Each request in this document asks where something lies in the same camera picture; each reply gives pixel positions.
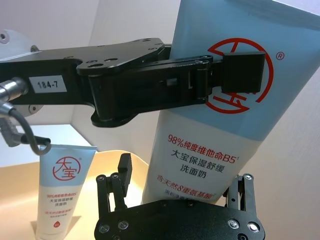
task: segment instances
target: red logo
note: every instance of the red logo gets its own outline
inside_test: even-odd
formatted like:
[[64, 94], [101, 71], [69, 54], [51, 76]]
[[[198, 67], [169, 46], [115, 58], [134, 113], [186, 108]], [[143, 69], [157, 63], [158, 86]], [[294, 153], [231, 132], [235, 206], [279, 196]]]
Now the red logo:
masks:
[[54, 228], [58, 228], [60, 226], [60, 222], [59, 221], [56, 221], [54, 224], [53, 224], [53, 227]]
[[266, 50], [258, 43], [245, 38], [229, 38], [222, 40], [208, 49], [209, 52], [220, 56], [224, 52], [235, 52], [241, 46], [243, 52], [262, 51], [265, 52], [267, 67], [264, 68], [263, 79], [261, 84], [261, 92], [259, 93], [222, 93], [213, 89], [213, 97], [206, 104], [209, 108], [223, 114], [238, 114], [248, 111], [257, 103], [261, 103], [267, 96], [273, 80], [274, 66], [271, 57]]
[[80, 173], [80, 162], [72, 156], [65, 156], [56, 161], [52, 169], [53, 176], [60, 181], [69, 181]]

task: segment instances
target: black cable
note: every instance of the black cable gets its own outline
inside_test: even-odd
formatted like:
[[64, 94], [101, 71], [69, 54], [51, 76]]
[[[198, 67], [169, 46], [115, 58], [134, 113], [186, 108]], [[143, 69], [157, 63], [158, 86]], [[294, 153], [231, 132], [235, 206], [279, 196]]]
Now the black cable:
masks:
[[37, 144], [34, 132], [32, 131], [27, 120], [24, 118], [24, 116], [21, 115], [20, 112], [18, 112], [16, 109], [13, 108], [12, 110], [10, 110], [9, 115], [13, 117], [15, 120], [17, 120], [17, 122], [21, 125], [21, 127], [23, 128], [24, 134], [30, 144], [30, 147], [36, 155], [38, 156], [45, 155], [50, 151], [51, 149], [50, 142], [45, 143], [46, 145], [45, 149], [40, 150], [38, 148], [38, 144]]

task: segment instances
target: robotic arm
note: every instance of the robotic arm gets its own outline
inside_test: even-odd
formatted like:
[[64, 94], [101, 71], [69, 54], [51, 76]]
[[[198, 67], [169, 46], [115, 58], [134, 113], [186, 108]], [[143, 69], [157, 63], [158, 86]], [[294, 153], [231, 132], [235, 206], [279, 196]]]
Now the robotic arm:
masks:
[[[218, 61], [210, 55], [169, 59], [171, 46], [158, 38], [31, 50], [30, 54], [0, 61], [0, 127], [10, 147], [30, 144], [38, 155], [50, 150], [50, 139], [34, 136], [15, 105], [89, 105], [95, 108], [93, 125], [114, 128], [139, 113], [204, 104], [213, 87], [221, 86], [224, 93], [259, 92], [265, 62], [264, 52], [226, 53]], [[23, 134], [8, 117], [21, 124]], [[40, 150], [38, 145], [46, 148]], [[162, 200], [127, 208], [124, 197], [131, 171], [130, 155], [125, 154], [118, 172], [97, 177], [97, 240], [265, 238], [256, 217], [251, 175], [235, 178], [224, 195], [226, 207]], [[110, 193], [114, 194], [115, 212], [110, 211]]]

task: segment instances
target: label sticker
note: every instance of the label sticker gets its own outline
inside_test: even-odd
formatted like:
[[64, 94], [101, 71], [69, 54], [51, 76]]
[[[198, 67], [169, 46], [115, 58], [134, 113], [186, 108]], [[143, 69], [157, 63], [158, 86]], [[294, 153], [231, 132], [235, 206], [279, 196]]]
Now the label sticker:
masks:
[[29, 77], [36, 94], [66, 93], [66, 85], [61, 75]]

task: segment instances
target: facial cleanser tube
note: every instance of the facial cleanser tube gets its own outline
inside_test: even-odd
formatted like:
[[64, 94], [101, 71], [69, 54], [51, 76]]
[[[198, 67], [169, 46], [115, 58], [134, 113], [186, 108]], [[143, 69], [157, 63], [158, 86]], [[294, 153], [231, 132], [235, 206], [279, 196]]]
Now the facial cleanser tube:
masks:
[[63, 240], [96, 146], [52, 145], [40, 156], [37, 240]]
[[160, 112], [143, 203], [214, 203], [320, 66], [320, 16], [273, 0], [182, 0], [172, 59], [265, 52], [261, 91]]

